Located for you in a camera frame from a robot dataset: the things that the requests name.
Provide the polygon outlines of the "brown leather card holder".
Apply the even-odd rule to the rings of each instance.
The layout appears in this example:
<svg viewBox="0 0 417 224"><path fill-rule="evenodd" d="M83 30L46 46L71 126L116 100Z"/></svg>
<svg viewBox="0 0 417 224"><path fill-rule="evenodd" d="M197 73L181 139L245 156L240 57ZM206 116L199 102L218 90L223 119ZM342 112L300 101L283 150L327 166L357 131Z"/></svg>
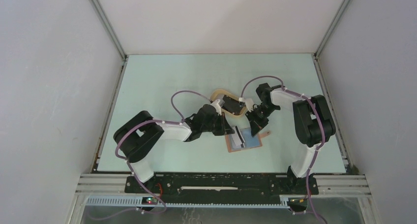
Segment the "brown leather card holder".
<svg viewBox="0 0 417 224"><path fill-rule="evenodd" d="M227 145L227 149L229 153L262 147L263 145L262 139L271 134L271 131L268 130L263 133L258 133L255 137L252 137L250 128L239 128L239 129L244 137L246 147L243 149L237 149L237 150L233 149L232 144L231 144L232 142L231 134L226 135L225 140L226 140L226 145Z"/></svg>

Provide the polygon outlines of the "black card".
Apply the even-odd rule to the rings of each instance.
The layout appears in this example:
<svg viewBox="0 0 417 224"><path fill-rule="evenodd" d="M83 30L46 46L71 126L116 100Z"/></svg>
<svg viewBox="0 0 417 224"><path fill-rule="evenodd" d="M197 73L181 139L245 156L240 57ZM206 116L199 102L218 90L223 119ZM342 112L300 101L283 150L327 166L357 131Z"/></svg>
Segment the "black card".
<svg viewBox="0 0 417 224"><path fill-rule="evenodd" d="M224 104L222 106L222 109L225 111L231 113L232 115L240 115L242 111L244 110L243 105L241 103L229 96L223 96Z"/></svg>

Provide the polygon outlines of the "beige oval card tray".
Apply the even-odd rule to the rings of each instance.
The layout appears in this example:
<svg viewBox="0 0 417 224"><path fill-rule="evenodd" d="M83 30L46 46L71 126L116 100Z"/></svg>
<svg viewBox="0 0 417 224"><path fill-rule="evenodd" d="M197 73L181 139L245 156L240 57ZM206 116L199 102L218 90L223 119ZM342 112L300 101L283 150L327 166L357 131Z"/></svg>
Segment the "beige oval card tray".
<svg viewBox="0 0 417 224"><path fill-rule="evenodd" d="M224 89L216 89L212 94L211 94L211 96L210 96L210 103L212 103L215 99L223 99L223 96L229 96L229 97L231 97L231 98L234 98L234 99L236 99L236 100L238 100L239 99L239 97L238 96L236 96L236 95L234 95L234 94L232 94L232 93L230 93L230 92L228 92L228 91L226 91L226 90L224 90ZM244 106L244 104L242 104L243 105L243 107L244 107L244 110L242 111L242 113L240 114L240 115L232 115L231 113L229 113L229 112L227 112L227 111L225 111L224 109L222 109L222 113L225 113L225 115L229 115L229 116L232 116L232 117L241 117L241 116L243 116L245 113L246 113L246 111L247 111L247 109L246 109L246 107Z"/></svg>

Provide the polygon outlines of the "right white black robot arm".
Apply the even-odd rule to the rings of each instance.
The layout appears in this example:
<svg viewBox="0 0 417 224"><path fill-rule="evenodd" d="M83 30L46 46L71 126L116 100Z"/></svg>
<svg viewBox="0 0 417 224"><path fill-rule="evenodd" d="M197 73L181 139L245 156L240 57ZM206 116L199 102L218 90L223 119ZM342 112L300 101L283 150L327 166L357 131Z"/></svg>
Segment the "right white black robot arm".
<svg viewBox="0 0 417 224"><path fill-rule="evenodd" d="M260 84L256 89L261 103L241 96L252 136L257 135L268 123L268 117L276 110L286 109L293 114L295 133L300 143L297 155L287 171L286 187L291 193L301 192L310 176L318 152L335 135L336 126L326 98L323 95L308 97L282 85Z"/></svg>

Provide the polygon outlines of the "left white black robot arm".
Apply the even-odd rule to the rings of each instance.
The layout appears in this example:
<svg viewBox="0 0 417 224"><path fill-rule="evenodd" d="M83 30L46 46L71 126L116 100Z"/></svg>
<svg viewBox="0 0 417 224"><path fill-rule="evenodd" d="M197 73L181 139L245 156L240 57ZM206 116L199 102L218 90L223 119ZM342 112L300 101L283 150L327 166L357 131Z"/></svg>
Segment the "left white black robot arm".
<svg viewBox="0 0 417 224"><path fill-rule="evenodd" d="M117 144L115 155L125 160L137 178L136 186L148 193L155 188L155 179L154 170L145 157L156 143L163 139L191 142L206 132L214 136L235 133L221 108L211 104L203 105L197 113L181 122L157 120L144 110L114 133L113 139Z"/></svg>

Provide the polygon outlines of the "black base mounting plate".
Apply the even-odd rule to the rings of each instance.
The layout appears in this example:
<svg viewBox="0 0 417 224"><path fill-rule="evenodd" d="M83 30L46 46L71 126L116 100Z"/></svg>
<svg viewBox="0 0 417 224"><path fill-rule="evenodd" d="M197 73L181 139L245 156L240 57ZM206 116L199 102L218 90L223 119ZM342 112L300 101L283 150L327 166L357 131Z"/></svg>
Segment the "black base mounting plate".
<svg viewBox="0 0 417 224"><path fill-rule="evenodd" d="M157 172L141 187L126 178L125 193L150 190L166 204L257 205L281 204L284 195L318 195L313 176L290 183L284 173L175 173Z"/></svg>

